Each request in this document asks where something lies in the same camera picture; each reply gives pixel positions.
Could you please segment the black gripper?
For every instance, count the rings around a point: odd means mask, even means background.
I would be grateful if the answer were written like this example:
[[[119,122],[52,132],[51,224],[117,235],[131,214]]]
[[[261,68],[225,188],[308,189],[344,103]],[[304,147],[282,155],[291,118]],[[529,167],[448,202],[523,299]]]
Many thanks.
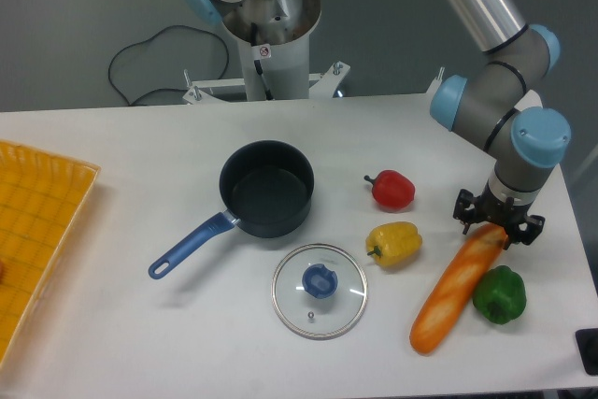
[[[516,205],[513,197],[499,200],[491,192],[474,196],[466,189],[460,189],[453,209],[453,218],[463,226],[467,235],[472,224],[483,221],[502,226],[506,233],[503,249],[511,245],[531,245],[542,233],[545,218],[539,215],[527,216],[531,207]]]

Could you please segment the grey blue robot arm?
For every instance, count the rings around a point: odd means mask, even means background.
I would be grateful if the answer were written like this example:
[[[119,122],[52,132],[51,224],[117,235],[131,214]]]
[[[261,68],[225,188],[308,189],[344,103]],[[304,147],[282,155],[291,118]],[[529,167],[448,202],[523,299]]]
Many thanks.
[[[250,100],[330,97],[346,74],[334,64],[310,76],[309,35],[320,19],[320,0],[185,1],[236,39]],[[497,224],[509,244],[528,245],[544,227],[530,207],[562,160],[571,129],[555,110],[517,105],[557,63],[560,43],[548,28],[527,23],[511,0],[449,2],[488,61],[474,78],[438,77],[430,113],[495,161],[483,192],[461,191],[453,215],[464,226]]]

